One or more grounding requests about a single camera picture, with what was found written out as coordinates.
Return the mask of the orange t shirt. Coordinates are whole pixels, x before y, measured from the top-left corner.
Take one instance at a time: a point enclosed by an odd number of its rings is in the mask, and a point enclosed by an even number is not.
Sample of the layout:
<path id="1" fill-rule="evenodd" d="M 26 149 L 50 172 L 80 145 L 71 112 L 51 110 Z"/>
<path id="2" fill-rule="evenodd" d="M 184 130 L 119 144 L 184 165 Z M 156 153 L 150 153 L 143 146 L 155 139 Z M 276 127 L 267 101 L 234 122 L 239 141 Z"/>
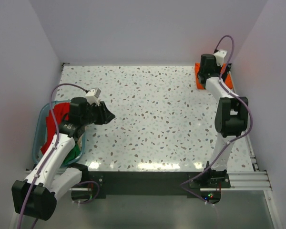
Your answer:
<path id="1" fill-rule="evenodd" d="M 200 63 L 196 62 L 195 65 L 194 65 L 196 87 L 197 87 L 198 90 L 204 90 L 204 86 L 199 83 L 199 79 L 198 79 L 198 72 L 199 72 L 199 70 L 200 70 Z M 227 75 L 227 77 L 225 79 L 225 84 L 226 84 L 226 86 L 229 89 L 233 89 L 233 83 L 232 83 L 230 72 L 228 73 L 228 75 Z"/>

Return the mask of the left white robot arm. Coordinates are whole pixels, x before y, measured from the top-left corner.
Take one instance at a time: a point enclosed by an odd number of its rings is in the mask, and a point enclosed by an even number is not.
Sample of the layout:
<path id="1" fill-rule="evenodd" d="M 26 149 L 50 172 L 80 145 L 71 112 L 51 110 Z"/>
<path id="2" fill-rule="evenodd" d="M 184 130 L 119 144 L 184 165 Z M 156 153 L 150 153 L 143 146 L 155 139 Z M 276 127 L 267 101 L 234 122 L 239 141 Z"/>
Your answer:
<path id="1" fill-rule="evenodd" d="M 57 170 L 76 146 L 88 125 L 105 125 L 115 118 L 103 101 L 85 97 L 71 99 L 70 108 L 57 126 L 53 139 L 40 162 L 26 178 L 12 185 L 12 198 L 19 219 L 29 216 L 48 220 L 58 200 L 73 186 L 84 187 L 91 182 L 87 166 L 73 163 L 56 178 Z"/>

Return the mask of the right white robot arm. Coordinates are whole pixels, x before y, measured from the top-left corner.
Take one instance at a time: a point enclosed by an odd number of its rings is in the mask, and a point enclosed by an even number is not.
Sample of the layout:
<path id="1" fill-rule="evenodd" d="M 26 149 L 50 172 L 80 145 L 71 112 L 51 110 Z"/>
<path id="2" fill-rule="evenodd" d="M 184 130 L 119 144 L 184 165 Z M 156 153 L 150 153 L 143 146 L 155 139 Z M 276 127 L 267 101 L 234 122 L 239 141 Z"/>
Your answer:
<path id="1" fill-rule="evenodd" d="M 200 67 L 195 71 L 199 84 L 217 101 L 214 118 L 217 140 L 214 152 L 206 168 L 197 178 L 207 187 L 214 187 L 220 180 L 225 180 L 234 139 L 241 136 L 248 124 L 248 99 L 239 98 L 225 84 L 231 67 L 224 64 L 226 55 L 225 50 L 215 50 L 213 54 L 201 55 Z"/>

